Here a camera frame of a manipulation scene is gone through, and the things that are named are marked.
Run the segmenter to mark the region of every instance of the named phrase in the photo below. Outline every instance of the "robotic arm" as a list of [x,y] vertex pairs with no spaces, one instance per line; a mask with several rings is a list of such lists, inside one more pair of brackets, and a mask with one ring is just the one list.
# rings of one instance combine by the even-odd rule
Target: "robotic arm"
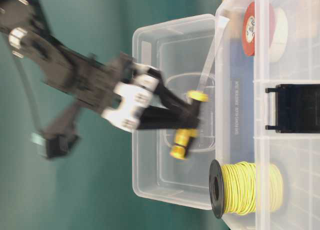
[[[186,103],[165,87],[158,69],[135,63],[128,55],[122,53],[104,65],[94,56],[68,49],[52,36],[39,0],[0,0],[0,32],[6,35],[13,55],[32,59],[43,70],[46,84],[76,99],[41,131],[48,159],[71,151],[78,140],[75,121],[82,108],[128,132],[177,129],[171,155],[187,156],[197,135],[205,94],[191,91],[191,103]],[[165,108],[150,106],[154,95]]]

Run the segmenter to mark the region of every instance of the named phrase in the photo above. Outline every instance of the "plastic box lid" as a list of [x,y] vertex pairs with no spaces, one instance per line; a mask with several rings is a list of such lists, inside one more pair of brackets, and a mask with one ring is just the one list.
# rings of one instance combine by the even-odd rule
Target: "plastic box lid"
[[[133,57],[159,68],[166,86],[180,98],[195,90],[215,33],[211,14],[139,28],[133,35]],[[144,198],[211,209],[209,168],[215,157],[215,75],[212,69],[201,110],[199,138],[187,160],[170,156],[174,131],[141,130],[132,134],[132,186]]]
[[[244,14],[255,1],[255,57],[244,55]],[[269,7],[282,8],[288,20],[283,56],[269,57]],[[266,130],[275,124],[279,84],[320,84],[320,0],[225,0],[216,11],[230,19],[215,62],[216,158],[223,164],[255,162],[256,213],[225,214],[232,230],[315,230],[320,226],[320,134]],[[279,167],[284,203],[270,211],[269,167]]]

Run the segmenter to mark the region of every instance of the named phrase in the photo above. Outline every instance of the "white plastic strip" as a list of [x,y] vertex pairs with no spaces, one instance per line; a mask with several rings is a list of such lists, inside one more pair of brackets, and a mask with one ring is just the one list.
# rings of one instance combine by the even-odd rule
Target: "white plastic strip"
[[224,17],[224,16],[219,16],[219,18],[215,22],[215,24],[216,24],[215,36],[212,39],[212,43],[211,43],[208,55],[206,57],[206,60],[205,60],[204,66],[203,66],[203,70],[201,73],[201,77],[199,80],[199,84],[197,87],[197,90],[200,92],[203,92],[206,87],[207,80],[208,80],[208,77],[211,73],[212,66],[214,64],[214,61],[215,61],[215,58],[217,55],[217,51],[220,46],[222,36],[224,35],[224,31],[225,31],[226,26],[229,23],[229,21],[230,21],[229,18]]

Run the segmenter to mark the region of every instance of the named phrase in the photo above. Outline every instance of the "black spool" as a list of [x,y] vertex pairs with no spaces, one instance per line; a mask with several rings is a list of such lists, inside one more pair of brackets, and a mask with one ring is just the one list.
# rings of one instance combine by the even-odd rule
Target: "black spool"
[[225,212],[225,184],[217,160],[213,160],[210,165],[209,190],[213,213],[217,219],[221,219]]

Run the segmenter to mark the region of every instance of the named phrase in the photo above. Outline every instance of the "green background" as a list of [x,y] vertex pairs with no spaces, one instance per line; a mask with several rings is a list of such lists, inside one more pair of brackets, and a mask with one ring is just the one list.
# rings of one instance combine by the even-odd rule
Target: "green background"
[[[41,0],[53,34],[69,48],[105,63],[131,53],[143,26],[214,14],[221,0]],[[85,110],[73,154],[47,161],[30,141],[35,131],[18,73],[0,40],[0,229],[227,229],[211,211],[136,196],[131,135]],[[46,125],[72,98],[42,83],[43,73],[22,63]]]

